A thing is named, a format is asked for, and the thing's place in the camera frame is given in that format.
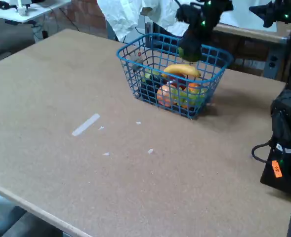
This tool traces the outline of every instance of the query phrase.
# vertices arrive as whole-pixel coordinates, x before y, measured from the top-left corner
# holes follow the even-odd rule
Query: white desk
[[[31,20],[34,20],[36,24],[32,27],[34,32],[35,42],[38,42],[42,38],[41,31],[41,20],[38,22],[39,18],[54,9],[64,7],[70,4],[72,0],[46,0],[41,3],[34,3],[28,8],[27,14],[25,16],[19,15],[18,11],[15,8],[8,10],[0,9],[0,18],[4,20],[11,20],[20,23],[27,23]]]
[[[38,19],[40,16],[49,13],[53,9],[60,8],[70,4],[71,0],[46,0],[41,3],[33,3],[28,8],[26,16],[20,16],[15,8],[8,10],[0,9],[0,18],[5,20],[26,23],[30,20]]]

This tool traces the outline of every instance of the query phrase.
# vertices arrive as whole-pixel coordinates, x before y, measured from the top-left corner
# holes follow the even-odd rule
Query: cable
[[[140,35],[143,35],[143,36],[145,35],[145,34],[139,32],[138,29],[137,29],[136,27],[135,27],[135,30],[136,30]]]
[[[175,0],[175,2],[178,4],[179,8],[181,9],[182,17],[184,17],[185,16],[184,9],[182,8],[182,6],[181,6],[181,4],[179,3],[178,0]]]
[[[175,2],[178,4],[179,8],[181,8],[181,4],[179,3],[179,1],[175,0]]]
[[[38,36],[37,36],[37,33],[41,32],[43,30],[43,27],[44,27],[44,23],[45,23],[45,15],[43,15],[43,21],[42,21],[42,25],[40,25],[40,29],[37,31],[37,32],[33,32],[33,35],[35,37],[37,37],[39,40],[42,40],[42,38],[40,39]],[[36,24],[34,24],[31,28],[37,28],[38,26],[36,26]]]
[[[41,5],[41,6],[30,6],[31,8],[50,8],[51,9],[51,12],[53,13],[53,15],[54,15],[54,19],[55,19],[55,23],[56,23],[56,32],[59,32],[59,30],[60,30],[60,25],[59,25],[59,23],[58,23],[58,20],[57,20],[57,17],[56,17],[56,14],[55,14],[55,11],[50,7],[50,6],[48,6],[48,5]]]
[[[65,14],[65,12],[62,10],[62,9],[60,9],[60,11],[64,14],[64,16],[72,23],[72,25],[73,26],[75,26],[75,28],[79,31],[79,32],[81,32],[79,29],[78,29],[78,27],[74,24],[74,22],[73,21],[71,21],[71,19]]]
[[[252,151],[251,151],[252,157],[253,157],[255,160],[260,161],[260,162],[262,162],[262,163],[265,163],[265,164],[270,163],[270,162],[267,161],[267,160],[263,160],[263,159],[257,157],[257,156],[255,155],[255,153],[254,153],[258,148],[268,146],[268,145],[270,144],[270,142],[271,142],[271,139],[270,139],[268,142],[264,143],[264,144],[260,144],[260,145],[254,146],[254,147],[252,148]]]

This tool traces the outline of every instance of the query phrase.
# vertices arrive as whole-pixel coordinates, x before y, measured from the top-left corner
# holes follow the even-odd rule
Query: table
[[[35,42],[38,42],[42,38],[42,24],[43,22],[39,18],[54,9],[66,6],[70,4],[72,0],[46,0],[41,3],[33,3],[28,8],[27,15],[21,16],[15,8],[8,10],[0,9],[0,18],[4,20],[15,21],[19,23],[27,24],[29,21],[34,20],[32,30],[34,33]]]
[[[0,195],[74,237],[286,236],[250,157],[284,84],[226,70],[191,121],[133,98],[122,45],[65,30],[0,61]]]

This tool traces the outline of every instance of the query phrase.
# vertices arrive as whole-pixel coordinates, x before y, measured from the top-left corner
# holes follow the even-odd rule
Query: wall
[[[73,0],[72,4],[61,9],[81,32],[107,37],[106,20],[97,4],[97,0]],[[59,9],[54,12],[59,30],[65,28],[76,29]],[[55,16],[53,13],[50,14],[50,25],[56,25]],[[51,26],[50,29],[53,29],[50,33],[54,34],[56,32],[55,26]]]

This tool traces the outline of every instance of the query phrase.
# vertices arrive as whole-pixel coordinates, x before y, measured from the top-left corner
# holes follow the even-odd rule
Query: table edge
[[[25,20],[17,20],[17,19],[13,19],[11,17],[4,18],[4,17],[1,17],[1,16],[0,16],[0,19],[19,22],[19,23],[27,23],[28,21],[34,20],[34,19],[36,19],[38,17],[41,17],[42,15],[48,14],[49,12],[53,11],[54,9],[57,9],[57,8],[60,8],[60,7],[64,7],[64,6],[69,5],[71,3],[72,3],[72,0],[68,0],[67,2],[63,2],[62,4],[57,5],[54,8],[51,8],[51,6],[48,6],[48,11],[42,12],[42,13],[36,15],[36,16],[29,17],[28,19],[25,19]]]
[[[26,211],[30,212],[31,214],[41,218],[42,220],[48,222],[49,224],[59,228],[63,232],[76,237],[91,237],[87,233],[81,231],[80,229],[62,221],[61,219],[57,218],[56,216],[53,216],[52,214],[44,211],[40,207],[20,198],[19,196],[13,194],[12,192],[8,191],[7,189],[4,189],[0,186],[0,196],[8,199],[9,201],[12,201],[17,206],[25,209]]]

